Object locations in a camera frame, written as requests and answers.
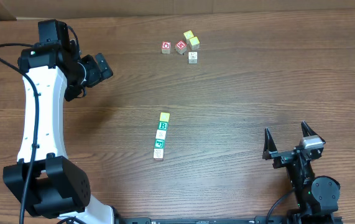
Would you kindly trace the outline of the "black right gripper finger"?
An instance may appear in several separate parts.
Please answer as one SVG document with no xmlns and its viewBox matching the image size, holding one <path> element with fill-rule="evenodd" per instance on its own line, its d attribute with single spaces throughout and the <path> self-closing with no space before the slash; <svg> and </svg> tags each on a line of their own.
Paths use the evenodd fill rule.
<svg viewBox="0 0 355 224">
<path fill-rule="evenodd" d="M 263 154 L 272 154 L 277 152 L 277 148 L 275 146 L 274 140 L 268 128 L 265 128 L 265 142 L 264 142 L 264 150 Z"/>
<path fill-rule="evenodd" d="M 309 127 L 306 121 L 301 122 L 303 137 L 316 136 L 316 132 Z"/>
</svg>

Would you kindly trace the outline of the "red Y wooden block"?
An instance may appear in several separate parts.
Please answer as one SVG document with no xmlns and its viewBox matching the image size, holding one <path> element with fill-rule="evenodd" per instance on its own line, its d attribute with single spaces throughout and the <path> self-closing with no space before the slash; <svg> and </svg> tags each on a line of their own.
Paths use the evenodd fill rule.
<svg viewBox="0 0 355 224">
<path fill-rule="evenodd" d="M 166 112 L 161 112 L 159 121 L 168 123 L 170 119 L 170 114 Z"/>
</svg>

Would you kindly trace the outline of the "green letter B block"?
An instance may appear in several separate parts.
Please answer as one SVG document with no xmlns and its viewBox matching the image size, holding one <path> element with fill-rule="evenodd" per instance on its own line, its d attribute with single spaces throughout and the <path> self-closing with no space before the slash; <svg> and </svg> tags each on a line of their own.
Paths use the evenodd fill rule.
<svg viewBox="0 0 355 224">
<path fill-rule="evenodd" d="M 158 125 L 158 129 L 163 131 L 168 130 L 168 122 L 160 121 Z"/>
</svg>

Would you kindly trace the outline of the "green letter F block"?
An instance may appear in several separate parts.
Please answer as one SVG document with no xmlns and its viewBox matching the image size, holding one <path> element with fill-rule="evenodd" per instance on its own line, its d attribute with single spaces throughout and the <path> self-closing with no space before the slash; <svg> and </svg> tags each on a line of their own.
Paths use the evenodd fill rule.
<svg viewBox="0 0 355 224">
<path fill-rule="evenodd" d="M 165 147 L 165 140 L 164 139 L 156 139 L 154 142 L 154 147 L 156 149 L 163 149 Z"/>
</svg>

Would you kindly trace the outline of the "plain E pretzel block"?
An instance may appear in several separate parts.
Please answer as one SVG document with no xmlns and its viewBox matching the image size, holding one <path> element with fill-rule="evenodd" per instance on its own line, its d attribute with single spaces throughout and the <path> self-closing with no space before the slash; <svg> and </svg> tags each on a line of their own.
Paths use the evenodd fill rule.
<svg viewBox="0 0 355 224">
<path fill-rule="evenodd" d="M 156 161 L 162 161 L 164 159 L 164 149 L 163 148 L 154 148 L 153 158 Z"/>
</svg>

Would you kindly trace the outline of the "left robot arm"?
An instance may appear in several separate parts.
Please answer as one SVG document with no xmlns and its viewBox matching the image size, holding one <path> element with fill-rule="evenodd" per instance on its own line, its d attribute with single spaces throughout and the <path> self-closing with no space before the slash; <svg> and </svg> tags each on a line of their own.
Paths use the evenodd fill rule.
<svg viewBox="0 0 355 224">
<path fill-rule="evenodd" d="M 39 41 L 24 44 L 15 70 L 25 88 L 24 133 L 3 181 L 20 202 L 20 218 L 60 223 L 114 223 L 114 209 L 91 194 L 87 174 L 67 156 L 63 104 L 112 77 L 103 55 L 80 55 L 73 29 L 55 19 L 38 23 Z"/>
</svg>

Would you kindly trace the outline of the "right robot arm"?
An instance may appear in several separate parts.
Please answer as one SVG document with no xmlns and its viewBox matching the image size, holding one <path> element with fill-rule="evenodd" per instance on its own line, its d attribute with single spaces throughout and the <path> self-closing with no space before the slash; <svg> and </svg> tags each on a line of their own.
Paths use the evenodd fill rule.
<svg viewBox="0 0 355 224">
<path fill-rule="evenodd" d="M 279 152 L 272 135 L 265 128 L 262 158 L 273 161 L 273 168 L 285 168 L 292 190 L 281 196 L 270 208 L 265 223 L 341 223 L 334 217 L 338 211 L 340 183 L 329 176 L 316 176 L 311 162 L 322 155 L 326 141 L 305 122 L 301 122 L 302 134 L 299 144 L 291 151 Z M 276 206 L 291 194 L 297 200 L 297 209 L 288 210 L 286 216 L 273 216 Z"/>
</svg>

